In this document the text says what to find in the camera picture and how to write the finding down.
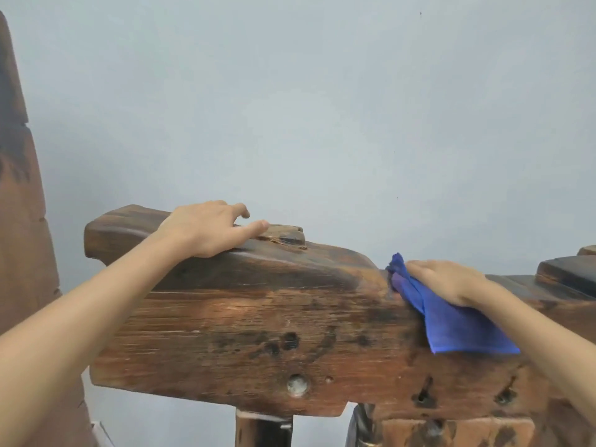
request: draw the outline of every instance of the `person's left arm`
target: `person's left arm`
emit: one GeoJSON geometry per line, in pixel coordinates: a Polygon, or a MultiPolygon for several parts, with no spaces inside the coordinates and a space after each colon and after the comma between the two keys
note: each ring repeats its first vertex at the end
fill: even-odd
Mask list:
{"type": "Polygon", "coordinates": [[[0,336],[0,446],[24,443],[139,301],[177,263],[211,257],[265,232],[244,204],[176,209],[136,248],[0,336]]]}

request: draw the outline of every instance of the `microfiber cloth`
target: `microfiber cloth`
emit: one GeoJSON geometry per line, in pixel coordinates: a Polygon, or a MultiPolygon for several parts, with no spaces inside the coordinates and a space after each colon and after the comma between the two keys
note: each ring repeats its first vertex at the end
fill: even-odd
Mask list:
{"type": "Polygon", "coordinates": [[[519,348],[480,311],[449,304],[408,273],[395,254],[387,267],[391,286],[423,316],[433,353],[475,352],[516,354],[519,348]]]}

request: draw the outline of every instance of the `hand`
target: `hand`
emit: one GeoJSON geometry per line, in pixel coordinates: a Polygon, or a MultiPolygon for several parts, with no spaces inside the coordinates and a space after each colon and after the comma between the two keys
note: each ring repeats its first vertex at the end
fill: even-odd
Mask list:
{"type": "Polygon", "coordinates": [[[406,268],[438,296],[457,306],[475,306],[477,296],[491,282],[480,271],[445,260],[411,260],[406,268]]]}
{"type": "Polygon", "coordinates": [[[240,246],[269,228],[269,223],[264,220],[234,226],[239,216],[250,217],[246,205],[228,205],[224,201],[183,205],[161,223],[155,235],[175,239],[180,249],[180,260],[212,257],[240,246]]]}

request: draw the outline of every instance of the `person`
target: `person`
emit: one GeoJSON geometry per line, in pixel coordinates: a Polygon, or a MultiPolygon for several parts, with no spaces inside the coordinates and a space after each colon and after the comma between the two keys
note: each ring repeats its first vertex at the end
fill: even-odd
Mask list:
{"type": "MultiPolygon", "coordinates": [[[[212,257],[264,233],[244,204],[178,207],[155,233],[96,276],[0,336],[0,446],[19,447],[81,375],[140,300],[189,257],[212,257]]],[[[596,425],[596,345],[462,265],[412,261],[408,271],[437,295],[486,314],[596,425]]]]}

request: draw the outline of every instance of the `towel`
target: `towel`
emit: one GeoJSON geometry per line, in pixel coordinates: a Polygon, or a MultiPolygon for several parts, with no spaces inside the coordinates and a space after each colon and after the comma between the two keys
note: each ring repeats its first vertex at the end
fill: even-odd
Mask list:
{"type": "Polygon", "coordinates": [[[475,352],[516,354],[519,348],[480,311],[449,304],[408,273],[395,254],[387,267],[391,286],[423,316],[433,353],[475,352]]]}

